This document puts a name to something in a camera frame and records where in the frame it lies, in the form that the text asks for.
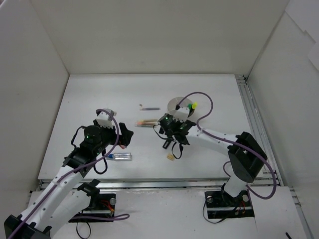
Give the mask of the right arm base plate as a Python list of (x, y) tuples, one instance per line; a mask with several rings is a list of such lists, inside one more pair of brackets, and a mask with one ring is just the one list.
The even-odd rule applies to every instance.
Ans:
[(204, 192), (203, 215), (208, 220), (253, 218), (255, 216), (248, 191), (242, 190), (236, 198), (231, 198), (221, 191)]

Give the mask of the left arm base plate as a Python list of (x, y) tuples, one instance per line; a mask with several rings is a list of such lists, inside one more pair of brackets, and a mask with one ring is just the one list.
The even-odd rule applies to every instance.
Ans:
[(94, 206), (89, 206), (77, 213), (69, 223), (104, 223), (104, 220), (95, 218), (112, 218), (115, 215), (116, 194), (102, 193)]

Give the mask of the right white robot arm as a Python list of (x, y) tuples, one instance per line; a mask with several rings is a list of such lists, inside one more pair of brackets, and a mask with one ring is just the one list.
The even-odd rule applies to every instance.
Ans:
[(233, 174), (220, 191), (221, 201), (226, 205), (235, 204), (240, 200), (241, 191), (255, 181), (267, 160), (262, 148), (248, 132), (244, 131), (240, 135), (220, 133), (201, 128), (189, 120), (180, 122), (169, 114), (162, 116), (158, 123), (159, 133), (178, 143), (180, 148), (185, 145), (197, 145), (229, 157)]

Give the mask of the clear glue bottle blue cap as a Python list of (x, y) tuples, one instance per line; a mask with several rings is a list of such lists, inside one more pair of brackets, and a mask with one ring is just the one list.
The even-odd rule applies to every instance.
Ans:
[(132, 161), (131, 153), (112, 153), (107, 156), (107, 159), (112, 161)]

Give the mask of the yellow cap black highlighter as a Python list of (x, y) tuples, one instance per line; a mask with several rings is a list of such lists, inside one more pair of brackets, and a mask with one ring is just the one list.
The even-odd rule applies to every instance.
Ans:
[(192, 103), (192, 108), (190, 110), (194, 110), (197, 107), (197, 102)]

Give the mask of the orange tip brown marker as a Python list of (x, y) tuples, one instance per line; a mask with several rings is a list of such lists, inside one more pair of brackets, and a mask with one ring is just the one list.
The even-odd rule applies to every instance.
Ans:
[(153, 127), (154, 125), (157, 125), (156, 122), (136, 122), (135, 126), (138, 127)]

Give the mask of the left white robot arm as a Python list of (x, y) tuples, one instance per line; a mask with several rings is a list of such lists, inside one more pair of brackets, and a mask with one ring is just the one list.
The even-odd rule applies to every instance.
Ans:
[(122, 122), (95, 120), (83, 127), (84, 139), (64, 159), (55, 178), (41, 195), (17, 217), (4, 222), (8, 239), (51, 239), (77, 213), (99, 205), (99, 180), (81, 183), (97, 163), (98, 155), (106, 158), (107, 146), (128, 146), (134, 135)]

